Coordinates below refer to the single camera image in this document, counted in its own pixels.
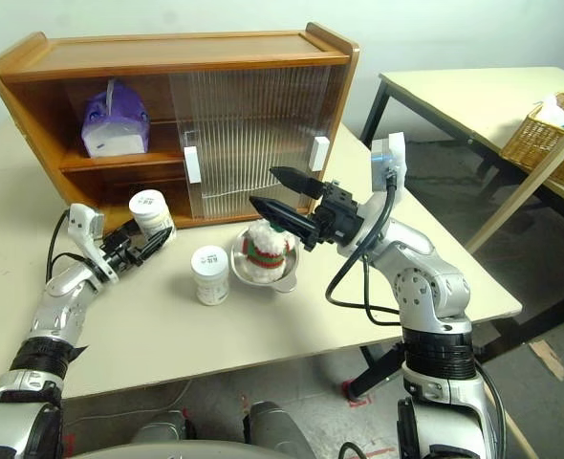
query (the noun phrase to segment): black cable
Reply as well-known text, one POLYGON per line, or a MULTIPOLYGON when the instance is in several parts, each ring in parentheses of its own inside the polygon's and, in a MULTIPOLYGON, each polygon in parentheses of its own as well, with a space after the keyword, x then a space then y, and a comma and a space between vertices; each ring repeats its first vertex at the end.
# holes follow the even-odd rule
POLYGON ((61 229, 61 225, 63 221, 67 218, 70 211, 68 209, 63 210, 63 213, 59 217, 59 220, 56 222, 54 226, 53 235, 51 236, 51 244, 49 244, 49 253, 46 256, 46 282, 51 280, 53 277, 53 252, 54 252, 54 242, 56 241, 56 237, 59 234, 59 230, 61 229))
POLYGON ((80 256, 77 253, 69 253, 68 251, 62 252, 59 255, 57 255, 55 258, 53 258, 53 261, 51 262, 51 271, 54 268, 54 263, 56 262, 56 260, 58 260, 59 258, 61 258, 62 256, 67 256, 69 258, 72 258, 75 261, 81 261, 84 262, 85 258, 84 256, 80 256))
POLYGON ((346 454, 346 451, 348 449, 354 451, 360 459, 367 459, 367 456, 364 452, 362 452, 362 449, 360 449, 352 442, 346 442, 341 446, 341 448, 339 449, 339 454, 337 455, 337 459, 343 459, 343 456, 346 454))
POLYGON ((496 388, 494 381, 492 380, 486 369, 482 366, 482 364, 478 361, 475 361, 475 367, 477 368, 477 371, 480 373, 480 375, 482 375, 482 378, 484 378, 484 382, 490 389, 490 392, 492 392, 492 398, 494 399, 494 407, 496 408, 496 416, 497 418, 499 418, 498 419, 499 441, 497 442, 496 445, 496 457, 498 459, 505 459, 505 455, 507 454, 506 449, 508 442, 507 439, 508 432, 507 432, 507 424, 505 422, 505 410, 503 409, 503 400, 501 400, 501 394, 496 388))
POLYGON ((371 314, 372 306, 369 304, 369 262, 367 261, 367 257, 365 255, 362 256, 362 295, 365 313, 367 313, 371 323, 382 327, 401 325, 399 322, 382 322, 377 320, 374 315, 371 314))
MULTIPOLYGON (((381 311, 383 313, 396 314, 396 315, 399 314, 398 310, 392 308, 384 308, 381 306, 371 306, 371 305, 367 307, 366 304, 347 303, 344 301, 337 301, 336 299, 333 298, 333 291, 335 290, 341 279, 344 278, 344 276, 350 271, 350 269, 357 262, 357 260, 364 255, 367 249, 369 249, 378 238, 381 229, 383 228, 384 224, 390 217, 390 212, 393 209, 393 204, 395 203, 396 189, 397 189, 397 176, 391 175, 386 179, 386 201, 384 202, 384 208, 382 209, 382 212, 380 213, 378 219, 376 220, 376 223, 369 230, 369 232, 362 240, 362 242, 358 245, 358 247, 351 253, 351 255, 348 257, 346 262, 341 266, 341 268, 339 269, 337 274, 333 277, 333 279, 331 279, 331 282, 327 287, 325 297, 327 298, 327 301, 329 301, 330 303, 335 304, 336 306, 342 306, 344 308, 364 309, 365 311, 369 309, 370 311, 381 311)), ((387 325, 399 325, 398 322, 382 322, 382 323, 386 323, 387 325)))

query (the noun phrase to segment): wicker basket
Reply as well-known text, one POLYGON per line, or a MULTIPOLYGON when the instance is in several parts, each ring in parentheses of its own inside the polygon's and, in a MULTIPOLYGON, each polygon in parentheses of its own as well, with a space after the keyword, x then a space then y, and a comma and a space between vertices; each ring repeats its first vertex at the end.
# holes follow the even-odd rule
MULTIPOLYGON (((564 109, 564 93, 557 93, 558 106, 564 109)), ((564 129, 536 120, 541 105, 524 119, 510 141, 501 150, 501 156, 525 170, 533 170, 564 135, 564 129)), ((564 162, 550 177, 564 185, 564 162)))

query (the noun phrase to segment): clear acrylic door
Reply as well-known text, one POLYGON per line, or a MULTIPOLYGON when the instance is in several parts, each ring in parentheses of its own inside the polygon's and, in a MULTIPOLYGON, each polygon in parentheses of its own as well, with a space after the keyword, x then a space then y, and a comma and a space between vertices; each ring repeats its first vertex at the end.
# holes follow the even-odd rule
POLYGON ((193 218, 253 214, 250 195, 306 208, 309 199, 277 183, 269 168, 312 173, 312 144, 329 136, 335 101, 327 95, 338 81, 330 66, 170 76, 181 146, 199 156, 202 181, 188 184, 193 218))

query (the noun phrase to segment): metal bowl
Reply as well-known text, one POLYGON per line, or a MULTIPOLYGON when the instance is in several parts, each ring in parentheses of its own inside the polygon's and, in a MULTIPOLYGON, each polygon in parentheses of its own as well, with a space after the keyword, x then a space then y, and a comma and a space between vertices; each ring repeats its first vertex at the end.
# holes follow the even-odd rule
POLYGON ((247 265, 250 263, 245 254, 242 253, 242 247, 244 246, 244 239, 248 233, 247 229, 244 229, 235 238, 233 242, 233 247, 231 247, 231 268, 237 278, 242 282, 254 287, 271 287, 277 292, 286 294, 292 292, 297 285, 297 277, 295 271, 297 269, 297 264, 299 263, 299 251, 297 250, 299 245, 299 240, 297 237, 294 238, 294 248, 286 255, 286 267, 282 277, 270 282, 268 284, 261 284, 259 282, 254 282, 247 270, 247 265))

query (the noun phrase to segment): bottle cap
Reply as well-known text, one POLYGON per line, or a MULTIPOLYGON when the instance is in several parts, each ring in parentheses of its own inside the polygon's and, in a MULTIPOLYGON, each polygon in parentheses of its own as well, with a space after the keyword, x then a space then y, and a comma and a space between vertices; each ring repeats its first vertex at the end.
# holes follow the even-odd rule
POLYGON ((135 217, 152 218, 165 211, 167 204, 163 194, 156 189, 145 189, 129 201, 129 210, 135 217))
POLYGON ((227 253, 218 246, 200 247, 193 253, 190 266, 200 277, 216 277, 228 270, 227 253))

